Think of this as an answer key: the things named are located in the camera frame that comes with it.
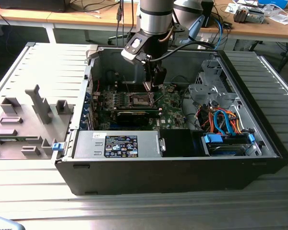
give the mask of red cable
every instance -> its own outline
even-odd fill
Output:
[[[99,80],[98,80],[98,86],[97,86],[97,90],[96,90],[96,92],[98,92],[98,90],[99,90]]]

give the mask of silver cylinder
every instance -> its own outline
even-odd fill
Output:
[[[171,11],[174,6],[174,0],[140,0],[141,9],[151,12]]]
[[[141,29],[150,35],[166,33],[169,30],[171,21],[172,14],[157,16],[141,12]]]
[[[174,0],[141,0],[141,29],[151,35],[169,31],[172,21]]]

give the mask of computer case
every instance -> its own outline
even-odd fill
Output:
[[[213,0],[202,0],[203,15],[205,16],[205,20],[203,22],[202,27],[206,28],[208,26],[213,4],[214,4]]]
[[[0,0],[0,8],[65,12],[70,1],[71,0]]]

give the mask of green circuit board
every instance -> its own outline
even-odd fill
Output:
[[[133,94],[137,107],[130,105],[129,95]],[[153,104],[148,106],[148,98]],[[136,112],[153,114],[145,126],[122,126],[117,122],[117,110],[128,111],[128,106]],[[186,120],[180,109],[180,95],[173,87],[166,86],[154,93],[147,92],[117,92],[114,87],[101,90],[97,113],[98,126],[96,130],[159,130],[159,129],[186,129]]]

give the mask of black computer case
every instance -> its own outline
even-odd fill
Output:
[[[71,0],[0,0],[0,8],[65,12],[70,1]]]

